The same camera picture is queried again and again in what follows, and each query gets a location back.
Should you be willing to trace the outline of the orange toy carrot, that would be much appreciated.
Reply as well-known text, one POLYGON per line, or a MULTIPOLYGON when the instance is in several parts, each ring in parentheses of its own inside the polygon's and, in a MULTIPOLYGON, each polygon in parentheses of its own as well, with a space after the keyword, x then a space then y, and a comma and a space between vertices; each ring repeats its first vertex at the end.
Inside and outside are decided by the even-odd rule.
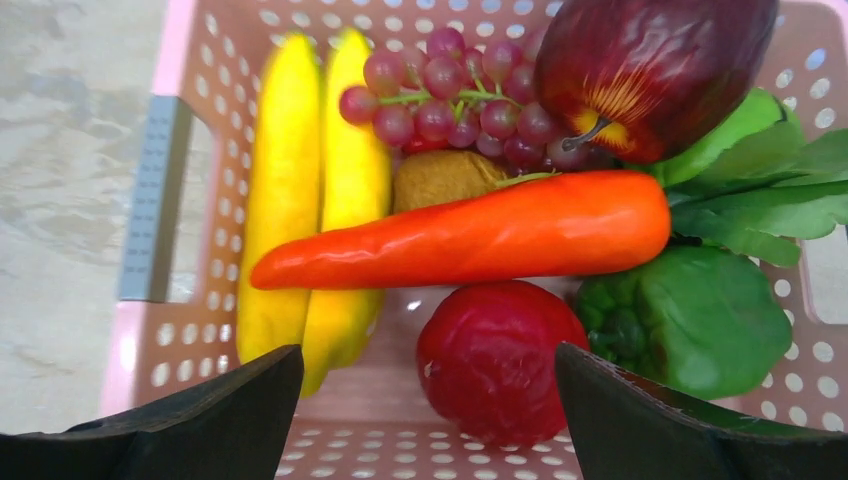
POLYGON ((525 176, 475 198, 276 246, 244 269, 260 290, 397 288, 616 273, 675 237, 795 265, 847 221, 847 133, 790 122, 746 136, 690 180, 630 169, 525 176))

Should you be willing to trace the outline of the pink plastic basket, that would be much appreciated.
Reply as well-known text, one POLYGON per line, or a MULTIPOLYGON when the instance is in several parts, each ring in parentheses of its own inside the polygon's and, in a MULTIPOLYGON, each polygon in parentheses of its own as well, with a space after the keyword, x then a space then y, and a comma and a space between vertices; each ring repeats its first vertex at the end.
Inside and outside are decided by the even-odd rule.
MULTIPOLYGON (((757 85, 795 109, 808 138, 847 128, 847 1, 781 1, 757 85)), ((451 25, 467 43, 520 38, 560 1, 169 1, 137 167, 101 415, 236 368, 235 307, 251 166, 256 74, 297 27, 322 54, 356 25, 391 49, 451 25), (211 130, 205 173, 186 173, 192 117, 211 130), (166 273, 193 266, 186 303, 166 273)), ((761 264, 794 320, 794 343, 749 395, 717 402, 746 415, 847 427, 845 230, 804 244, 794 270, 761 264)), ((278 479, 582 479, 568 432, 515 451, 483 447, 434 414, 412 347, 450 289, 387 294, 370 346, 299 403, 278 479)))

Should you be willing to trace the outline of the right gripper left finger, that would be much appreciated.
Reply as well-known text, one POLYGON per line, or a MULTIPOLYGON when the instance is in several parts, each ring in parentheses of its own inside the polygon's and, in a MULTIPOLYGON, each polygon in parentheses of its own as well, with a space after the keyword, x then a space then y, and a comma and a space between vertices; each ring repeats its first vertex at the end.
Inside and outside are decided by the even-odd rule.
POLYGON ((1 437, 4 479, 272 479, 298 403, 299 347, 60 433, 1 437))

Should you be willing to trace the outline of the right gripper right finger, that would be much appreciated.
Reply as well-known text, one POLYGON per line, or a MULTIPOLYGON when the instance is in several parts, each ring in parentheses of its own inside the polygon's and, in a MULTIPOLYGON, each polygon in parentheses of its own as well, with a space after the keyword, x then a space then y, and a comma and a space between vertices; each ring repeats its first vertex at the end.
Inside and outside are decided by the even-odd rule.
POLYGON ((561 403, 586 479, 847 476, 847 437, 726 409, 568 343, 556 349, 561 403))

